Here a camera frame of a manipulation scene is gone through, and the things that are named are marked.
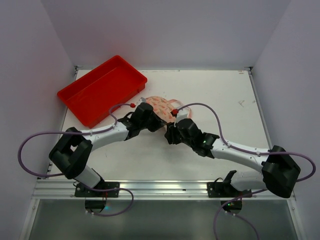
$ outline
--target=glass panel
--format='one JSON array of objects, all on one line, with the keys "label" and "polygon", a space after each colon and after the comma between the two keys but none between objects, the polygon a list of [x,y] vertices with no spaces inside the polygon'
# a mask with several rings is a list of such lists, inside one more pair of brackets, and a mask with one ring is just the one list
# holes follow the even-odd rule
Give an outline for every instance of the glass panel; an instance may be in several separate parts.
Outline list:
[{"label": "glass panel", "polygon": [[[102,213],[125,208],[128,201],[112,200]],[[41,200],[30,240],[212,240],[218,201],[137,200],[121,215],[85,214],[84,200]],[[261,240],[297,240],[285,200],[248,200],[240,215],[256,227]],[[253,229],[241,219],[220,213],[221,240],[255,240]]]}]

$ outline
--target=metal frame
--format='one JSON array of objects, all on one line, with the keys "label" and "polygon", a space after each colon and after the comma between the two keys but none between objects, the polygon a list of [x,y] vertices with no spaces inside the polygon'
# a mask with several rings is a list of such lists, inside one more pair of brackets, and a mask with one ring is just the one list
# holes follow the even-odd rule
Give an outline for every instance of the metal frame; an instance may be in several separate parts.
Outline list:
[{"label": "metal frame", "polygon": [[[78,70],[90,70],[93,67],[75,66],[74,79],[77,77]],[[257,96],[251,68],[245,68],[248,71],[250,82],[252,85],[255,100],[260,113],[262,125],[267,138],[269,147],[272,146],[269,132],[266,126],[265,118],[261,109],[260,101]],[[230,198],[209,198],[207,193],[207,182],[210,180],[194,180],[194,181],[180,181],[180,180],[106,180],[120,182],[121,188],[130,189],[134,194],[135,200],[163,200],[163,201],[175,201],[175,200],[206,200],[206,201],[221,201],[229,200]],[[31,234],[31,230],[34,224],[34,220],[37,214],[39,202],[41,199],[52,200],[79,200],[81,198],[74,197],[75,187],[73,186],[74,180],[67,179],[38,179],[32,195],[30,207],[22,228],[22,232],[19,240],[27,240]],[[120,191],[118,198],[109,198],[111,201],[129,200],[131,196],[126,191]],[[284,199],[272,194],[269,191],[265,191],[254,195],[251,198],[246,198],[246,201],[257,200],[283,200],[287,201],[290,210],[292,222],[299,240],[306,239],[306,233],[304,231],[301,218],[299,216],[295,195],[293,194],[289,199]]]},{"label": "metal frame", "polygon": [[[213,180],[195,180],[195,181],[180,181],[180,180],[112,180],[120,182],[120,187],[129,189],[133,192],[135,200],[207,200],[207,201],[221,201],[230,200],[226,198],[209,198],[207,193],[207,182]],[[75,198],[74,180],[38,180],[34,192],[33,199],[81,199]],[[108,200],[130,200],[131,195],[126,191],[120,191],[117,198],[109,198]],[[272,194],[269,191],[254,195],[251,198],[246,198],[246,201],[255,200],[284,200]]]}]

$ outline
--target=red cable connector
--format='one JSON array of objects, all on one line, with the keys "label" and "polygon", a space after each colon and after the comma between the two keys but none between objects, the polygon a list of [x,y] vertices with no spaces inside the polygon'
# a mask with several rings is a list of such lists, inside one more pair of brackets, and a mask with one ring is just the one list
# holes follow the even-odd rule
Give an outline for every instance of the red cable connector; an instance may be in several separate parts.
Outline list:
[{"label": "red cable connector", "polygon": [[177,115],[178,112],[179,112],[179,110],[175,108],[175,109],[172,110],[172,115]]}]

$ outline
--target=red plastic tray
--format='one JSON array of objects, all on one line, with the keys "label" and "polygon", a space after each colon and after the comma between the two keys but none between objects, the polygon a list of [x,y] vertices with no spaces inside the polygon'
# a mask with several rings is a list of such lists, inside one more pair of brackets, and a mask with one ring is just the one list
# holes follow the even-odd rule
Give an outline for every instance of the red plastic tray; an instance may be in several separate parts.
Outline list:
[{"label": "red plastic tray", "polygon": [[142,91],[146,82],[145,76],[116,55],[57,95],[84,126],[93,128],[109,115],[112,106]]}]

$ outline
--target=black mounting bracket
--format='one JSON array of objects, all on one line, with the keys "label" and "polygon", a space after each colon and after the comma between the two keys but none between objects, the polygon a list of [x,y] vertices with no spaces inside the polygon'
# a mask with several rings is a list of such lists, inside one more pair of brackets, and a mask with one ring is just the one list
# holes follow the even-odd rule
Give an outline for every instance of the black mounting bracket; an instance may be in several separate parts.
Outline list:
[{"label": "black mounting bracket", "polygon": [[224,180],[210,181],[206,184],[206,190],[209,198],[235,198],[241,195],[250,194],[251,190],[238,191],[231,185],[231,178],[236,173],[236,170],[230,171]]},{"label": "black mounting bracket", "polygon": [[[95,189],[118,189],[120,183],[118,181],[101,181],[94,188]],[[119,196],[119,190],[114,191],[92,191],[87,189],[82,183],[78,183],[75,186],[74,196],[77,198],[117,198]]]}]

